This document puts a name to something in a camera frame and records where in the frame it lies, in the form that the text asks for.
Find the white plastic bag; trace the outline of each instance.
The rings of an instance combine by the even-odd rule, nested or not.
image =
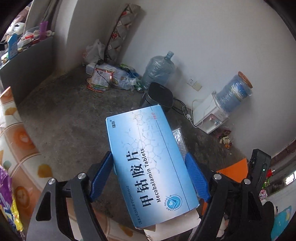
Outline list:
[[[88,65],[92,62],[98,62],[99,59],[104,59],[105,45],[97,39],[92,46],[87,46],[83,54],[83,64]]]

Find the metal bolt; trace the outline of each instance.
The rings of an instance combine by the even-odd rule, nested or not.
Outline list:
[[[247,185],[250,185],[251,181],[249,179],[244,179],[244,183],[247,184]]]
[[[78,179],[84,179],[86,177],[86,174],[82,172],[82,173],[79,173],[77,177]]]
[[[215,179],[215,180],[221,180],[222,177],[221,177],[220,174],[214,174],[214,179]]]
[[[48,184],[49,185],[52,185],[54,183],[55,183],[55,179],[54,178],[51,178],[51,179],[48,180]]]

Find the wall outlet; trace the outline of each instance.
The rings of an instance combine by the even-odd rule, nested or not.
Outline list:
[[[195,81],[194,78],[192,78],[192,77],[190,77],[190,78],[187,80],[187,84],[189,84],[190,86],[193,86],[195,83],[196,83],[196,81]]]
[[[202,88],[202,85],[198,82],[195,82],[195,84],[192,86],[192,88],[199,91]]]

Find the blue logo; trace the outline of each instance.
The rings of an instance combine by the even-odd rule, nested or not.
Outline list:
[[[182,199],[178,195],[170,195],[165,199],[166,209],[169,211],[177,210],[182,205]]]

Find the gray floor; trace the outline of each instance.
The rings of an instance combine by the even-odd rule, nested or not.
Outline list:
[[[58,180],[71,179],[100,162],[109,150],[106,117],[137,109],[141,98],[136,91],[111,89],[95,93],[86,88],[87,77],[85,69],[79,67],[58,79],[43,82],[18,106],[29,135]],[[189,151],[212,170],[244,158],[234,147],[227,150],[216,138],[194,129],[184,116],[173,110],[166,115],[172,129],[181,127]],[[113,172],[94,206],[133,228]]]

